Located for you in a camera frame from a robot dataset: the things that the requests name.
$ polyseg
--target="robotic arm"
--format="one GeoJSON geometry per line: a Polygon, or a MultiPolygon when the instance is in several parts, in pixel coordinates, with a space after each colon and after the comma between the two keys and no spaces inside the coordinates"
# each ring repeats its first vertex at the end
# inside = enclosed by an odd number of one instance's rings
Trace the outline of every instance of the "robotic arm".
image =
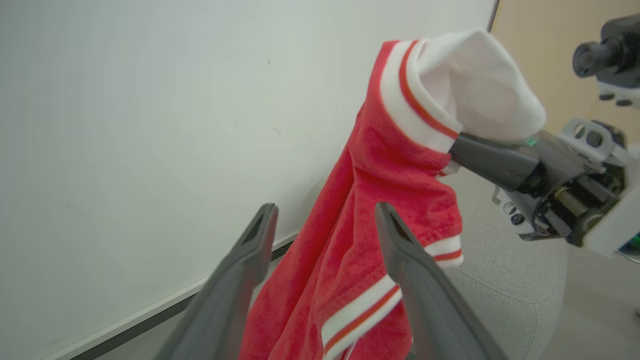
{"type": "MultiPolygon", "coordinates": [[[[578,46],[573,69],[596,76],[601,100],[640,108],[640,15],[607,22],[600,43],[578,46]]],[[[640,254],[639,161],[620,129],[573,119],[557,136],[541,131],[520,145],[463,133],[451,159],[496,185],[493,201],[523,240],[640,254]]]]}

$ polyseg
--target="striped sleeve trim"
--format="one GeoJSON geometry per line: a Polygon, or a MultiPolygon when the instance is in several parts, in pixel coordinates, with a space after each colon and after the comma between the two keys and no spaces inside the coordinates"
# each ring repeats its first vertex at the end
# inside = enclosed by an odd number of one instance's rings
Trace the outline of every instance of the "striped sleeve trim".
{"type": "Polygon", "coordinates": [[[449,152],[462,125],[452,119],[422,86],[417,57],[428,40],[398,42],[380,78],[380,95],[389,117],[415,143],[449,152]]]}
{"type": "MultiPolygon", "coordinates": [[[[436,241],[424,248],[442,268],[462,264],[460,236],[436,241]]],[[[321,337],[325,359],[340,356],[357,339],[387,316],[402,299],[400,287],[385,275],[323,324],[321,337]]]]}

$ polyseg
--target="seam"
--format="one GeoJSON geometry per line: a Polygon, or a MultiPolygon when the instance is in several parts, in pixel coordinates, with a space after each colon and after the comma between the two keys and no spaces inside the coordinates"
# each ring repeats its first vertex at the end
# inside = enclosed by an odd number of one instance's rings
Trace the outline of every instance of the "seam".
{"type": "MultiPolygon", "coordinates": [[[[542,297],[542,298],[541,298],[541,299],[539,299],[539,300],[532,301],[532,302],[530,302],[530,301],[524,301],[524,300],[522,300],[522,299],[514,298],[513,296],[511,296],[511,295],[507,295],[507,294],[505,294],[505,293],[503,293],[503,292],[501,292],[501,291],[498,291],[498,290],[496,290],[496,289],[490,288],[489,286],[487,286],[487,285],[485,285],[485,284],[481,283],[480,281],[476,280],[475,278],[473,278],[473,277],[471,277],[471,276],[469,276],[469,275],[465,274],[465,273],[464,273],[464,272],[462,272],[460,269],[456,269],[456,268],[454,268],[454,269],[452,269],[452,270],[453,270],[453,271],[455,271],[455,272],[458,272],[458,273],[459,273],[459,274],[461,274],[461,275],[464,275],[464,276],[465,276],[466,278],[468,278],[468,279],[473,280],[476,284],[478,284],[478,285],[482,286],[482,287],[483,287],[483,288],[485,288],[485,289],[491,290],[492,292],[494,292],[494,293],[496,293],[496,294],[502,295],[502,296],[504,296],[504,297],[506,297],[506,298],[509,298],[509,299],[511,299],[511,300],[513,300],[513,301],[520,302],[520,303],[523,303],[523,304],[530,304],[530,305],[537,305],[537,304],[541,304],[541,303],[543,303],[543,302],[547,301],[547,300],[550,298],[550,296],[551,296],[551,293],[548,293],[548,294],[546,294],[544,297],[542,297]]],[[[558,284],[559,284],[559,280],[557,280],[557,279],[556,279],[556,281],[554,282],[554,285],[552,286],[552,288],[556,288],[558,284]]]]}

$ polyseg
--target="wooden panel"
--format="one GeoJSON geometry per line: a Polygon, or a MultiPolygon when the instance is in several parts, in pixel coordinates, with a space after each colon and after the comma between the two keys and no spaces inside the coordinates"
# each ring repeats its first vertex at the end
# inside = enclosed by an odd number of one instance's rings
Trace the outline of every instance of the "wooden panel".
{"type": "Polygon", "coordinates": [[[599,40],[608,20],[637,12],[638,0],[501,0],[492,32],[545,106],[549,131],[584,117],[618,126],[640,141],[640,111],[600,103],[595,78],[579,79],[572,69],[579,44],[599,40]]]}

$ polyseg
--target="white stripe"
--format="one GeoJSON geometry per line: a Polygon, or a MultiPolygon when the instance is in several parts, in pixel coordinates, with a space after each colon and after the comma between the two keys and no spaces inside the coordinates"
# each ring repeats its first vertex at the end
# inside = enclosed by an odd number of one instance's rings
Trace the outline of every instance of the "white stripe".
{"type": "Polygon", "coordinates": [[[440,260],[440,261],[437,261],[436,263],[438,264],[439,267],[443,269],[451,269],[451,268],[457,268],[458,266],[462,265],[464,261],[465,261],[465,256],[464,254],[461,254],[455,259],[440,260]]]}
{"type": "Polygon", "coordinates": [[[357,342],[358,340],[356,340],[353,344],[351,344],[351,346],[349,347],[349,352],[347,353],[347,358],[345,360],[349,360],[349,358],[351,357],[351,353],[353,352],[353,348],[356,347],[357,342]]]}
{"type": "Polygon", "coordinates": [[[380,301],[389,290],[391,290],[396,284],[389,277],[385,275],[382,279],[378,280],[369,289],[366,289],[360,296],[351,301],[342,309],[338,310],[323,324],[320,335],[322,336],[323,347],[345,326],[349,325],[358,316],[369,310],[375,303],[380,301]]]}
{"type": "Polygon", "coordinates": [[[426,124],[409,106],[400,90],[400,64],[409,45],[411,42],[397,43],[387,58],[380,79],[382,103],[396,126],[409,139],[435,151],[449,152],[454,139],[426,124]]]}
{"type": "Polygon", "coordinates": [[[418,64],[420,53],[429,46],[430,40],[425,38],[418,41],[411,50],[406,62],[406,77],[409,88],[414,98],[418,100],[434,119],[449,129],[459,133],[462,131],[462,124],[455,120],[456,104],[451,91],[451,80],[449,79],[449,64],[443,63],[436,69],[424,72],[418,64]]]}
{"type": "Polygon", "coordinates": [[[460,247],[460,235],[456,235],[430,243],[424,247],[424,250],[431,256],[438,256],[458,251],[460,247]]]}
{"type": "Polygon", "coordinates": [[[398,288],[396,292],[377,310],[375,313],[371,314],[365,321],[363,321],[358,327],[353,329],[351,332],[346,334],[340,341],[338,341],[334,346],[329,349],[326,353],[327,359],[332,359],[336,357],[338,354],[341,354],[344,349],[346,349],[349,344],[354,343],[357,339],[361,338],[367,331],[371,330],[377,323],[379,323],[382,319],[387,316],[391,310],[402,300],[402,290],[398,288]]]}

